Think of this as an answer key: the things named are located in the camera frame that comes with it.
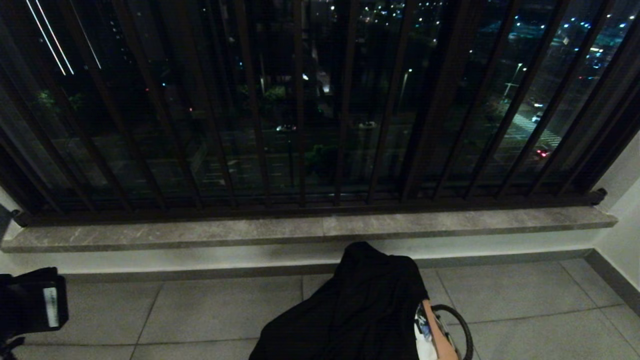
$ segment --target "black cloth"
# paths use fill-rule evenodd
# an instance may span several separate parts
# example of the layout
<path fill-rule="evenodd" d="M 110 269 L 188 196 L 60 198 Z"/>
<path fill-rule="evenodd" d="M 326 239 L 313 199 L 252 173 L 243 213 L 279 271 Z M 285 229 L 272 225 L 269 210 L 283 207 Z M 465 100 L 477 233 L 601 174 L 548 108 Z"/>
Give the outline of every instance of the black cloth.
<path fill-rule="evenodd" d="M 428 299 L 418 267 L 352 243 L 333 277 L 262 330 L 250 360 L 418 360 L 413 318 Z"/>

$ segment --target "street lamp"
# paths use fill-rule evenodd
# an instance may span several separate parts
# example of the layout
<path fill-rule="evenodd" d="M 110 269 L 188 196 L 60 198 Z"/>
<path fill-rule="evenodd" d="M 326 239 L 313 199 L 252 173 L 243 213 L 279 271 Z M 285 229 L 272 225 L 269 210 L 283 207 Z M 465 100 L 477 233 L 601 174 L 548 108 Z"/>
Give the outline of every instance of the street lamp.
<path fill-rule="evenodd" d="M 504 91 L 504 95 L 502 96 L 503 99 L 505 99 L 507 97 L 507 93 L 509 92 L 509 89 L 512 86 L 517 86 L 515 85 L 513 82 L 516 79 L 516 75 L 518 75 L 518 71 L 520 70 L 520 67 L 523 65 L 523 63 L 518 63 L 518 67 L 516 68 L 516 72 L 513 73 L 513 77 L 511 78 L 511 81 L 509 83 L 507 83 L 507 89 Z"/>
<path fill-rule="evenodd" d="M 404 86 L 406 85 L 406 78 L 409 76 L 409 73 L 413 71 L 413 69 L 409 69 L 407 70 L 407 72 L 404 73 L 404 80 L 402 81 L 402 90 L 400 90 L 400 100 L 398 101 L 398 107 L 400 107 L 400 104 L 402 104 L 402 96 L 404 95 Z"/>

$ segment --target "window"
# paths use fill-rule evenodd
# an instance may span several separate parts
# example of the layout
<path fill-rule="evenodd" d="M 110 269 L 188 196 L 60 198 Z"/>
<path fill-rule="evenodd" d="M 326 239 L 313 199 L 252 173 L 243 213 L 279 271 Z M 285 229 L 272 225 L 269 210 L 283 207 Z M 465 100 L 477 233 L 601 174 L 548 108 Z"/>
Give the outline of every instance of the window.
<path fill-rule="evenodd" d="M 29 223 L 591 204 L 638 130 L 633 0 L 5 3 Z"/>

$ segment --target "black tire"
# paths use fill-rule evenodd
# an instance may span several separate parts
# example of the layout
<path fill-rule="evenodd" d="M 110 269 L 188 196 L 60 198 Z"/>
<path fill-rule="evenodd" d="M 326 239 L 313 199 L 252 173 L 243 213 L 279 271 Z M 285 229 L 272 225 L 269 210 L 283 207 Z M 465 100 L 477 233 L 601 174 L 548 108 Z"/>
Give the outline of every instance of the black tire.
<path fill-rule="evenodd" d="M 431 310 L 434 313 L 438 311 L 446 311 L 449 314 L 452 314 L 453 317 L 455 317 L 456 320 L 459 321 L 460 326 L 462 326 L 462 330 L 465 332 L 465 341 L 467 342 L 467 352 L 465 353 L 465 357 L 463 358 L 463 360 L 471 360 L 474 356 L 474 339 L 471 337 L 471 330 L 469 329 L 469 325 L 467 325 L 467 322 L 462 317 L 462 315 L 460 315 L 460 313 L 453 307 L 443 304 L 431 306 Z"/>

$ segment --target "gray tile floor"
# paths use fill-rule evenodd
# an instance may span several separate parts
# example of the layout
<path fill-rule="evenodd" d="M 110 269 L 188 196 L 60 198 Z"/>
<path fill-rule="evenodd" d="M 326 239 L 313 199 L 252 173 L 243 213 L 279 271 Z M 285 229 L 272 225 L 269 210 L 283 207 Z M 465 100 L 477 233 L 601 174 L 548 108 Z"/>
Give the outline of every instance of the gray tile floor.
<path fill-rule="evenodd" d="M 582 259 L 420 271 L 460 311 L 474 359 L 640 360 L 640 318 Z M 244 360 L 264 324 L 330 275 L 68 285 L 70 320 L 20 360 Z M 454 338 L 459 325 L 450 325 Z"/>

